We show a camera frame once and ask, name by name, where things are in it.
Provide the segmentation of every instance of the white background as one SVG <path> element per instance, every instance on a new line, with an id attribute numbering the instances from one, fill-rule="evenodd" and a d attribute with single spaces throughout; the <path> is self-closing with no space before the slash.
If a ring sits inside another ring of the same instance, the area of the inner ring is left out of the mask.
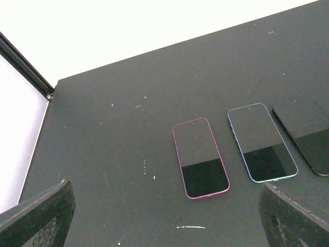
<path id="1" fill-rule="evenodd" d="M 0 31 L 55 86 L 86 70 L 311 2 L 0 0 Z M 47 103 L 4 61 L 0 83 L 1 213 L 20 196 Z"/>
<path id="2" fill-rule="evenodd" d="M 0 30 L 52 85 L 313 0 L 0 0 Z"/>

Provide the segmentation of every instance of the phone screen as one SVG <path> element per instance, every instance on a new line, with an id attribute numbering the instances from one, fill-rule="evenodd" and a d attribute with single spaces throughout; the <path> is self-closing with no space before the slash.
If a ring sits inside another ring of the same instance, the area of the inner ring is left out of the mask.
<path id="1" fill-rule="evenodd" d="M 317 175 L 329 175 L 329 119 L 308 97 L 277 103 L 273 111 Z"/>
<path id="2" fill-rule="evenodd" d="M 199 118 L 173 128 L 185 191 L 201 198 L 229 189 L 229 181 L 208 120 Z"/>
<path id="3" fill-rule="evenodd" d="M 266 106 L 257 103 L 228 112 L 233 134 L 250 178 L 265 182 L 288 178 L 298 168 Z"/>

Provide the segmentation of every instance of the dark gray table surface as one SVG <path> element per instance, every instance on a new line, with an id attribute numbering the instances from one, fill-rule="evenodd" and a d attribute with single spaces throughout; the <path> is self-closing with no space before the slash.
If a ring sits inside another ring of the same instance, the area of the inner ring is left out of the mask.
<path id="1" fill-rule="evenodd" d="M 307 94 L 329 113 L 328 58 L 321 1 L 60 80 L 21 200 L 71 180 L 77 209 L 66 246 L 268 246 L 263 185 L 247 174 L 227 112 Z M 199 117 L 210 121 L 231 188 L 190 200 L 172 127 Z M 276 184 L 329 211 L 329 180 L 279 130 L 299 173 Z"/>

